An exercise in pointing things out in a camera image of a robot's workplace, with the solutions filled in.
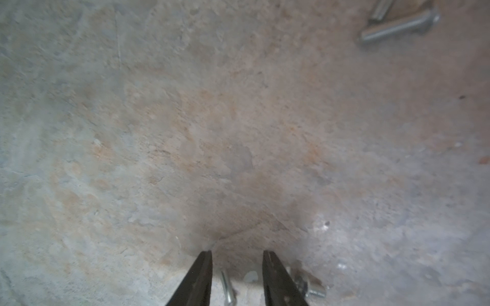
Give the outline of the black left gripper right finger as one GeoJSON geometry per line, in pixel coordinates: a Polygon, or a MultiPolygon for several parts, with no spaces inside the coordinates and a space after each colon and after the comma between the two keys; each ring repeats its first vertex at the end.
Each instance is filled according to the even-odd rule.
{"type": "Polygon", "coordinates": [[[266,306],[308,306],[285,266],[273,251],[263,252],[262,277],[266,306]]]}

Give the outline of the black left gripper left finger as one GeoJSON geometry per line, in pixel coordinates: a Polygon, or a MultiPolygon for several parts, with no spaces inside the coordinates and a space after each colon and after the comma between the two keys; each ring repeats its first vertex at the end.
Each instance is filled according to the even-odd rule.
{"type": "Polygon", "coordinates": [[[168,301],[167,306],[209,306],[212,281],[212,252],[202,251],[168,301]]]}

